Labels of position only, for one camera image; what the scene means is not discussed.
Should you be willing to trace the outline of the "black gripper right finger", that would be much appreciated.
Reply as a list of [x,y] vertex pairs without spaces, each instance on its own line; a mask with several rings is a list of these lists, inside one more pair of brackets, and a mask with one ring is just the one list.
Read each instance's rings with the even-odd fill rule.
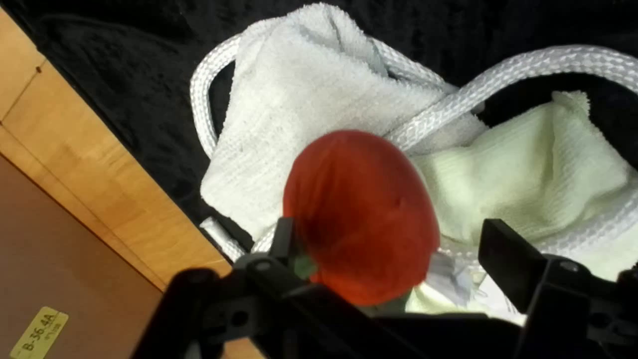
[[487,219],[479,263],[527,315],[515,359],[638,359],[638,265],[614,281]]

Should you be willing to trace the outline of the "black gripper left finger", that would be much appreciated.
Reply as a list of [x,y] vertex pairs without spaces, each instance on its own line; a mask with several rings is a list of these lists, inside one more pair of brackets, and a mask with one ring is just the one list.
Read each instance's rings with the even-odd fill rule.
[[389,327],[287,265],[293,221],[277,221],[269,251],[247,253],[220,277],[180,271],[168,285],[132,359],[222,359],[249,339],[269,359],[427,359]]

